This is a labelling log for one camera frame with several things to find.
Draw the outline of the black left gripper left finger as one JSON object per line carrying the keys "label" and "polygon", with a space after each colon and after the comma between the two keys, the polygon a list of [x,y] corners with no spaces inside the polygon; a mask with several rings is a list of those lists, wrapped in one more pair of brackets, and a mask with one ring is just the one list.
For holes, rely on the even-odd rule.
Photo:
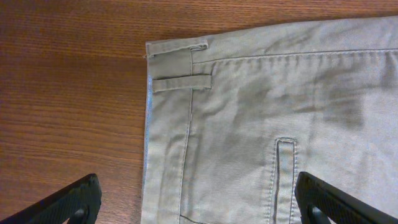
{"label": "black left gripper left finger", "polygon": [[1,220],[1,224],[94,224],[101,207],[96,174],[88,174],[37,203]]}

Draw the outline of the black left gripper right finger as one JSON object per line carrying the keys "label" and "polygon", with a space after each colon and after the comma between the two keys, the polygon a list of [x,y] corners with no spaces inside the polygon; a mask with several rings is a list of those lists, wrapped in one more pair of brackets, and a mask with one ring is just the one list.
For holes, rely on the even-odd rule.
{"label": "black left gripper right finger", "polygon": [[303,224],[397,224],[397,219],[308,172],[300,172],[295,198]]}

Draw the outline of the khaki green shorts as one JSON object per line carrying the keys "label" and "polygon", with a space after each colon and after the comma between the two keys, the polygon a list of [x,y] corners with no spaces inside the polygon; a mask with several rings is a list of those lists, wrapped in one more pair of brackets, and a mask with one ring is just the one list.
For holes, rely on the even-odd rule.
{"label": "khaki green shorts", "polygon": [[305,171],[397,215],[397,18],[148,42],[142,223],[299,223]]}

